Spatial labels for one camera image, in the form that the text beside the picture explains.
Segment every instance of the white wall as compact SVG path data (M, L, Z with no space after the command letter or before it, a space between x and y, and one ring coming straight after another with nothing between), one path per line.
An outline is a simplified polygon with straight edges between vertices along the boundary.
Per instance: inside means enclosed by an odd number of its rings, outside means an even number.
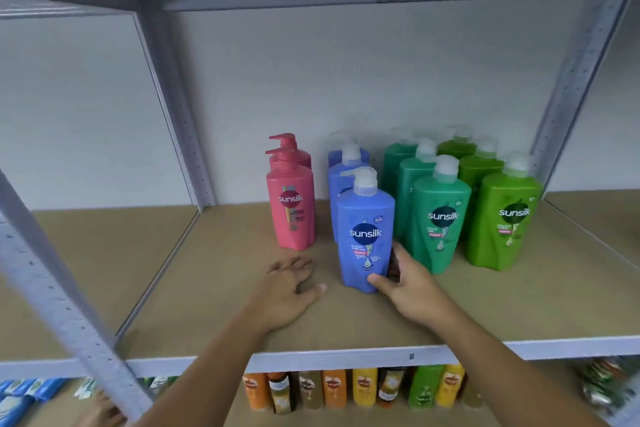
M0 169L31 209L190 203L131 16L0 21Z
M640 0L627 11L549 190L640 188Z
M184 73L220 203L267 201L268 136L293 131L326 197L327 134L471 123L528 150L584 0L186 12Z

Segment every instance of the light green shampoo bottle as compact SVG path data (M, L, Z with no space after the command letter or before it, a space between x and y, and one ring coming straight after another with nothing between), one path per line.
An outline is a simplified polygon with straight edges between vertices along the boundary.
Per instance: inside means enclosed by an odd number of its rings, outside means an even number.
M542 185L529 177L529 156L510 153L502 172L483 179L467 260L478 267L508 269L522 246L541 195Z
M427 137L418 139L415 157L404 159L398 172L396 217L394 218L394 237L404 243L406 229L411 218L413 201L413 183L422 177L433 174L436 166L436 141Z
M476 152L476 144L471 141L471 127L468 125L454 125L453 138L445 140L438 146L438 155L452 155L457 159L473 155Z
M485 137L477 143L476 153L460 159L460 171L458 178L469 185L471 197L462 224L460 239L466 240L471 230L471 225L476 215L480 186L485 176L502 171L504 162L496 158L498 154L498 142L491 137Z
M451 263L471 195L471 188L458 179L458 163L450 155L438 156L433 176L413 185L407 250L435 274Z
M396 197L400 163L404 159L415 155L415 151L418 148L418 142L413 136L413 132L407 128L396 127L391 130L400 135L400 140L385 149L385 160L382 164L380 189L388 192L391 196Z

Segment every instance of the yellow bottle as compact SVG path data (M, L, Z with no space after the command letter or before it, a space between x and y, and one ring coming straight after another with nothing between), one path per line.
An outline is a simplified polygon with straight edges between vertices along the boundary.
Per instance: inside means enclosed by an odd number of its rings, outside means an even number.
M437 405L446 408L453 407L464 375L465 369L462 368L462 365L446 365L444 367L438 393L436 393L435 400Z
M371 407L378 391L378 368L353 370L353 401L361 407Z

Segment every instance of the forearm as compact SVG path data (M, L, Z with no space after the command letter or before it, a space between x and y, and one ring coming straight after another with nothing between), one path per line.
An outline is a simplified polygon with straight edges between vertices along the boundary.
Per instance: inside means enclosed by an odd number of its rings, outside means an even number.
M453 302L444 310L429 327L451 348L501 425L606 426Z
M234 318L136 427L222 427L236 386L265 334L249 315Z

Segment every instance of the blue shampoo bottle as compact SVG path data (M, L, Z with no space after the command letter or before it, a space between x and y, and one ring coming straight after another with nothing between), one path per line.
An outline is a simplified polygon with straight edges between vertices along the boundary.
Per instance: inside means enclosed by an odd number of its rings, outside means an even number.
M338 197L343 192L353 189L353 177L342 176L340 173L363 165L366 164L360 160L360 146L354 142L348 142L342 145L342 162L330 167L327 172L333 240L336 243L338 243Z
M335 145L335 149L330 150L327 154L329 169L331 169L334 165L342 162L342 146L345 144L356 144L357 142L353 135L343 130L332 131L329 136L332 138L332 143ZM369 164L370 158L371 156L369 155L369 152L360 147L360 160L364 164Z
M338 253L342 281L364 293L376 291L367 277L387 275L394 231L396 200L378 189L372 167L343 171L355 176L353 189L338 197Z

